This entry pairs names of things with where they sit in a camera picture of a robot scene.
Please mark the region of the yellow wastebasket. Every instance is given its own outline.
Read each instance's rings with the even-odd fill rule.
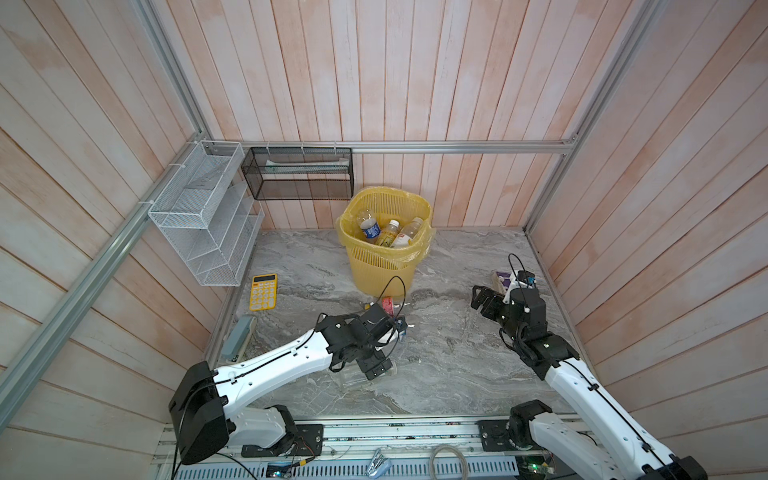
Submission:
[[[408,247],[388,248],[372,245],[365,241],[365,235],[357,224],[357,214],[369,209],[376,214],[382,228],[394,219],[405,226],[414,217],[424,220],[419,232]],[[399,188],[367,187],[358,192],[349,202],[344,213],[336,219],[339,242],[346,247],[352,278],[355,286],[371,296],[379,296],[387,282],[395,275],[400,276],[410,290],[416,265],[426,257],[429,245],[435,236],[432,228],[432,206],[419,195]],[[402,285],[395,279],[385,296],[402,296]]]

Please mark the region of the black wire basket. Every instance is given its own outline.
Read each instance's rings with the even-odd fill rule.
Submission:
[[[256,200],[349,200],[351,148],[251,147],[243,175]]]

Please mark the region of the marble tabletop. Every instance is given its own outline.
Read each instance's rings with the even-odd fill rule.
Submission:
[[[392,353],[395,368],[371,382],[355,364],[340,373],[315,372],[253,406],[283,404],[294,415],[507,415],[518,403],[540,399],[555,412],[572,412],[504,347],[498,324],[470,308],[472,286],[491,286],[493,270],[509,271],[510,252],[536,273],[550,331],[573,345],[520,230],[438,230],[429,255],[416,269],[408,295],[411,305],[403,310],[413,327]],[[295,339],[313,327],[320,312],[354,312],[374,300],[355,288],[346,250],[334,230],[261,233],[246,278],[265,273],[277,274],[276,307],[250,312],[247,295],[241,295],[235,314],[256,317],[246,358]]]

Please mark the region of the calculator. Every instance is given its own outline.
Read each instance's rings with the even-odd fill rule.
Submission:
[[[250,284],[250,310],[275,308],[277,299],[277,275],[256,275]]]

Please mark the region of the wood panel wall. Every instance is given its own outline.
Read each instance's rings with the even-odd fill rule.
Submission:
[[[155,0],[212,135],[248,141],[569,138],[635,0]],[[367,154],[357,187],[440,227],[525,223],[557,156]],[[270,201],[265,227],[329,228],[343,202]]]
[[[0,2],[4,370],[194,128],[130,2]],[[4,478],[141,478],[223,290],[153,227],[0,435]]]
[[[768,475],[766,27],[671,2],[531,233],[601,381],[724,478]]]

